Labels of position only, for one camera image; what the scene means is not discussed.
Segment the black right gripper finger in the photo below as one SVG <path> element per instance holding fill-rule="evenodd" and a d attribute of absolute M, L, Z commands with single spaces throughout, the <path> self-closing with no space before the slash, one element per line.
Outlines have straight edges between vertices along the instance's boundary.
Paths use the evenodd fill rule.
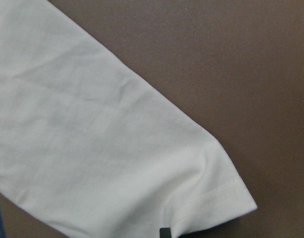
<path fill-rule="evenodd" d="M 159 237 L 160 238 L 171 238 L 171 221 L 170 220 L 165 220 L 160 225 Z"/>

